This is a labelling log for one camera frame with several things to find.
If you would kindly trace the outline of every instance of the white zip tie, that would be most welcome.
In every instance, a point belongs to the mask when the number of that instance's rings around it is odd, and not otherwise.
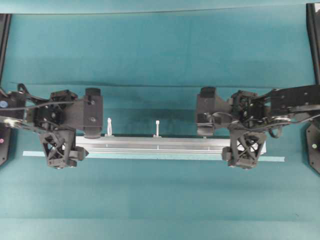
[[[159,120],[155,121],[156,132],[155,132],[155,134],[153,135],[154,138],[161,138],[161,136],[159,136],[159,124],[160,124],[160,121],[159,121]]]
[[[108,121],[107,121],[106,135],[108,137],[112,136],[112,125],[111,125],[111,118],[110,117],[108,117]]]

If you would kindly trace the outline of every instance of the black frame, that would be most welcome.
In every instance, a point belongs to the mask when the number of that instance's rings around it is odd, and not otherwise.
[[[0,14],[0,83],[4,71],[11,14]]]

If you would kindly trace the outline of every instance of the green fabric surface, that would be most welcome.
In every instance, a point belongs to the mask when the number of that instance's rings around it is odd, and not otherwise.
[[[99,87],[114,134],[195,136],[196,94],[314,84],[305,6],[113,15],[14,15],[2,86],[48,97]],[[319,176],[305,125],[267,139],[249,171],[223,161],[88,158],[55,170],[13,131],[0,167],[0,239],[317,240]]]
[[[1,0],[2,13],[116,14],[288,6],[307,0]]]

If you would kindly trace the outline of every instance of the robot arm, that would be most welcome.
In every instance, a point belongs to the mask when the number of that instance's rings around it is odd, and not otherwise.
[[[23,84],[9,93],[0,89],[2,135],[7,136],[5,132],[10,128],[37,133],[49,167],[76,167],[77,161],[88,155],[84,148],[76,146],[76,130],[94,139],[101,136],[102,126],[103,97],[98,88],[87,88],[82,99],[69,90],[53,92],[49,99],[36,97]]]
[[[265,95],[239,90],[224,101],[216,88],[204,87],[197,96],[197,134],[212,136],[227,128],[230,147],[222,151],[230,167],[256,167],[269,132],[279,138],[282,127],[320,116],[320,85],[274,89]]]

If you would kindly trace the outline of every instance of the aluminum rail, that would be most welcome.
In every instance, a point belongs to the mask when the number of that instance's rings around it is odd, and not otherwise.
[[[76,137],[76,145],[90,154],[192,154],[220,155],[230,146],[228,138],[122,137],[104,136],[97,139]],[[263,146],[261,154],[266,152]]]

